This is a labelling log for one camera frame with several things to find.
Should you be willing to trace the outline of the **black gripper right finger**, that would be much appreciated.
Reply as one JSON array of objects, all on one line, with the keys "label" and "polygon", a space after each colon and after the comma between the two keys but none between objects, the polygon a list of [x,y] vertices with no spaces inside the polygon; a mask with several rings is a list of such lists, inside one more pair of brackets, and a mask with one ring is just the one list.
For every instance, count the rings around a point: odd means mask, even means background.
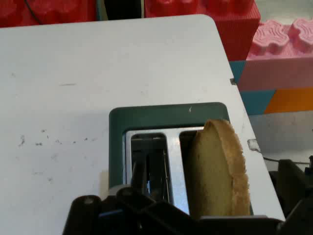
[{"label": "black gripper right finger", "polygon": [[311,235],[313,199],[296,205],[285,221],[268,217],[205,219],[200,221],[202,235]]}]

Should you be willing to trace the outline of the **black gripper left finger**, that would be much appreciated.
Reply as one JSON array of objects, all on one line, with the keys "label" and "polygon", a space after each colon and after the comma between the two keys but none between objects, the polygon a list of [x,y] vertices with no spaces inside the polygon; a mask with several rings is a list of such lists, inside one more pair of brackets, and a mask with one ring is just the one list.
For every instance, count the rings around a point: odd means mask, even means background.
[{"label": "black gripper left finger", "polygon": [[131,187],[101,200],[76,198],[64,226],[65,235],[192,235],[199,224],[166,201],[154,201]]}]

